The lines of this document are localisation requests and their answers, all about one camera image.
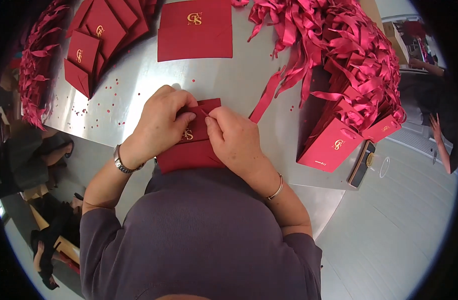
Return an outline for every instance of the woman's left hand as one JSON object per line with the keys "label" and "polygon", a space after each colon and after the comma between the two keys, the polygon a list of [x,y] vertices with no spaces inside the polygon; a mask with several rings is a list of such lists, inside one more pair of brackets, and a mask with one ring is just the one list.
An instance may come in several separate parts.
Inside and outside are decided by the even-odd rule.
{"label": "woman's left hand", "polygon": [[187,125],[196,118],[192,112],[176,118],[183,106],[196,107],[196,98],[188,91],[176,91],[169,85],[159,88],[147,100],[136,129],[119,149],[125,167],[134,170],[181,140]]}
{"label": "woman's left hand", "polygon": [[432,132],[434,133],[434,140],[436,142],[441,142],[442,141],[442,131],[441,131],[441,124],[439,123],[439,114],[436,114],[436,118],[434,118],[433,115],[429,115],[430,119],[430,127],[432,129]]}

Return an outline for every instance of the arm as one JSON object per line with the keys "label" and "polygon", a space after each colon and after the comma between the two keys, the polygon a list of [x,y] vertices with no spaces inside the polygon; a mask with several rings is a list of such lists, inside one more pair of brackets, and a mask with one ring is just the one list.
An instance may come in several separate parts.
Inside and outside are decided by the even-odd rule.
{"label": "arm", "polygon": [[416,58],[411,58],[409,60],[409,66],[416,68],[416,69],[426,69],[427,72],[437,75],[437,76],[444,76],[444,69],[434,66],[430,63],[420,61]]}
{"label": "arm", "polygon": [[[206,117],[207,133],[217,157],[257,193],[269,197],[279,189],[280,177],[259,145],[257,124],[227,107],[218,107]],[[284,183],[279,195],[267,206],[283,236],[305,233],[312,237],[311,219],[298,196]]]}
{"label": "arm", "polygon": [[41,257],[42,257],[43,252],[44,252],[44,243],[42,241],[39,241],[39,243],[37,244],[37,252],[34,256],[34,262],[33,262],[34,269],[36,270],[36,272],[41,271],[40,262],[41,262]]}
{"label": "arm", "polygon": [[[159,88],[148,99],[136,129],[119,148],[119,158],[126,168],[137,169],[181,139],[184,129],[196,118],[191,112],[176,118],[184,105],[195,107],[197,101],[187,91],[176,91],[168,85]],[[82,214],[96,208],[114,209],[130,177],[109,159],[85,191]]]}
{"label": "arm", "polygon": [[444,141],[442,140],[442,131],[439,124],[439,114],[436,116],[437,119],[435,119],[432,115],[429,116],[430,128],[434,133],[434,140],[436,141],[437,150],[439,150],[439,155],[441,156],[442,165],[444,165],[445,171],[448,174],[451,174],[451,161],[449,153],[446,149],[446,145],[444,145]]}

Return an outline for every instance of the stack of envelopes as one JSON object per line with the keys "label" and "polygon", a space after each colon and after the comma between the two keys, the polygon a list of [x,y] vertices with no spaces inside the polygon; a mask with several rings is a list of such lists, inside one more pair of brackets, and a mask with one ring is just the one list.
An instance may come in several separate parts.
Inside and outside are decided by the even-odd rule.
{"label": "stack of envelopes", "polygon": [[157,0],[84,0],[67,30],[66,80],[87,98],[109,60],[149,32]]}

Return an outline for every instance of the woman's right hand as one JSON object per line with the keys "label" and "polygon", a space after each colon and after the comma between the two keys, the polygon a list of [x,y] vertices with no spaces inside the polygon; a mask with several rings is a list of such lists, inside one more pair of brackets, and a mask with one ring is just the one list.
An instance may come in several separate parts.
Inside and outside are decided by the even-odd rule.
{"label": "woman's right hand", "polygon": [[262,153],[257,124],[225,106],[212,110],[205,122],[215,155],[259,194],[273,195],[280,177]]}
{"label": "woman's right hand", "polygon": [[41,240],[37,243],[37,251],[44,252],[44,243]]}

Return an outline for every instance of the wristwatch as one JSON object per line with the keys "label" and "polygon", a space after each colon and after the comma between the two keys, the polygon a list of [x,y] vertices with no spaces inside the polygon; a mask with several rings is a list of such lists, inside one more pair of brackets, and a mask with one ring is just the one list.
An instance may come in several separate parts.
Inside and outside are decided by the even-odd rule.
{"label": "wristwatch", "polygon": [[126,168],[124,165],[123,165],[123,162],[121,161],[121,158],[119,157],[119,147],[121,145],[117,145],[115,148],[114,148],[114,163],[116,164],[116,168],[118,168],[121,172],[124,172],[126,174],[132,174],[138,170],[141,170],[142,167],[144,167],[144,165],[146,163],[143,163],[142,165],[140,165],[137,169],[135,170],[131,170],[131,169],[128,169]]}

